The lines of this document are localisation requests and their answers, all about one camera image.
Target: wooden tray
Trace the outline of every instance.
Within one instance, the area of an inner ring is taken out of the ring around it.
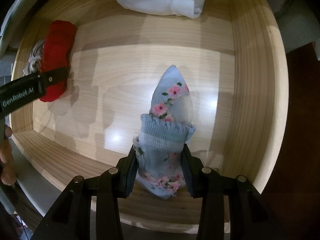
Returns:
[[[13,140],[52,184],[63,190],[74,176],[97,176],[126,156],[140,114],[175,64],[193,100],[193,155],[222,175],[247,176],[262,192],[288,106],[284,46],[266,0],[206,0],[198,19],[138,13],[116,0],[50,0],[23,36],[13,79],[57,19],[78,27],[68,90],[10,116]],[[162,200],[137,184],[119,199],[122,222],[168,232],[196,233],[200,207],[186,190]]]

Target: finger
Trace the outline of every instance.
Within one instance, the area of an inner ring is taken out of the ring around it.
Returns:
[[[0,160],[4,163],[13,163],[12,148],[8,139],[4,139],[0,146]]]
[[[4,135],[7,138],[9,138],[12,135],[12,129],[7,125],[5,125],[5,127],[4,127]]]
[[[8,163],[4,166],[1,174],[1,181],[5,185],[13,185],[16,182],[16,173],[13,163]]]

